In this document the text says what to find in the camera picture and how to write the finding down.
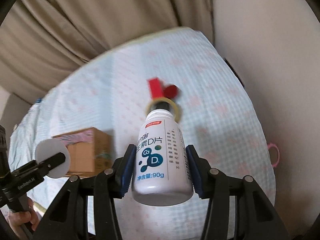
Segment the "person's left hand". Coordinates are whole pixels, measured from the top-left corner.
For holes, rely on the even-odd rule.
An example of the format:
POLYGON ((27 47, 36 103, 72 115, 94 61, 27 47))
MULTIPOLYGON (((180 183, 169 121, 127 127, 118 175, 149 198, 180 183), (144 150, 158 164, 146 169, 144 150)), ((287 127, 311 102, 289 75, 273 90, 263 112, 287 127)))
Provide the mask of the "person's left hand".
POLYGON ((27 235, 21 228, 23 224, 30 222, 32 224, 32 230, 35 231, 40 222, 39 217, 34 210, 33 200, 29 197, 27 198, 27 200, 29 206, 28 211, 14 213, 11 212, 7 217, 7 222, 9 223, 11 229, 19 239, 28 239, 27 235))

